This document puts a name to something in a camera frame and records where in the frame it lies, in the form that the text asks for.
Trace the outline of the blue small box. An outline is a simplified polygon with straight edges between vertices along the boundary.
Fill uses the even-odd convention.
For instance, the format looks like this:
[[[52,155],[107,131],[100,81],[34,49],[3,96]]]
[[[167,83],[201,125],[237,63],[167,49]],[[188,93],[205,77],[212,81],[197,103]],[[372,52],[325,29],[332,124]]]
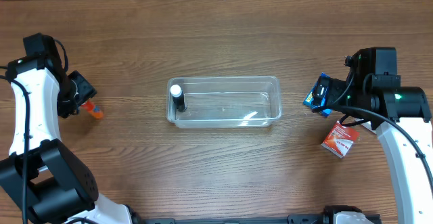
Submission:
[[[305,97],[303,104],[310,109],[325,106],[329,92],[330,77],[321,73],[309,94]]]

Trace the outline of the orange bottle white cap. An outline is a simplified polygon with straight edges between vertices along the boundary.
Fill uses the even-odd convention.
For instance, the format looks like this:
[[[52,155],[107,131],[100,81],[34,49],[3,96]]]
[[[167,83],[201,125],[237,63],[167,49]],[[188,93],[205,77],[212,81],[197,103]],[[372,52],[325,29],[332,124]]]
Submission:
[[[88,99],[85,103],[81,105],[81,108],[86,110],[92,117],[96,119],[102,119],[104,117],[104,113],[101,109],[96,106],[90,99]]]

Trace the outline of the black bottle white cap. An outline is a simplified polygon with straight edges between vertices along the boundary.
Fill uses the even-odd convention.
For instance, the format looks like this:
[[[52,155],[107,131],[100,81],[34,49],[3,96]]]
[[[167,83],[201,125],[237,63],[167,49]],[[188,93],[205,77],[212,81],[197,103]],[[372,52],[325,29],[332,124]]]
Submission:
[[[170,94],[175,108],[180,112],[186,111],[187,104],[185,102],[185,96],[182,88],[178,84],[172,85],[170,87]]]

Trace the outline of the clear plastic container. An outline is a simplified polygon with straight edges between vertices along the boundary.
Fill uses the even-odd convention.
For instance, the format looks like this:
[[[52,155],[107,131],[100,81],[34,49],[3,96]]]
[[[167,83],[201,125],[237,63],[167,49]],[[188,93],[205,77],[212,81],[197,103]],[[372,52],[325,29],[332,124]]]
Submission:
[[[184,112],[175,108],[170,94],[175,84],[184,92]],[[179,128],[267,127],[281,115],[275,76],[175,77],[167,83],[166,117]]]

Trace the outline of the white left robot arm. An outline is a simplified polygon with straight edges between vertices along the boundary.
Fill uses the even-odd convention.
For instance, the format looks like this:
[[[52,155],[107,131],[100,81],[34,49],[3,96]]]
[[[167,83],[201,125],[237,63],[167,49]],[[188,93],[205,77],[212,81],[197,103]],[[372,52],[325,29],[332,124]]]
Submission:
[[[26,55],[5,67],[15,98],[14,140],[1,161],[1,187],[24,223],[141,223],[129,206],[105,197],[90,169],[62,142],[59,118],[78,114],[97,91],[68,72],[64,46],[49,35],[23,39]]]

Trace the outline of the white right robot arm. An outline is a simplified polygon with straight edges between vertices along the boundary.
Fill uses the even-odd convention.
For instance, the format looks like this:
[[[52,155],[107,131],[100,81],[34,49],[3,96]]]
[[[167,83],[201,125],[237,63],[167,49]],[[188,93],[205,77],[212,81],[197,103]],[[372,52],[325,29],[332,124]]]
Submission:
[[[432,222],[432,113],[424,91],[404,87],[396,49],[370,47],[345,59],[346,80],[320,76],[312,111],[330,109],[369,126],[385,153],[399,223]]]

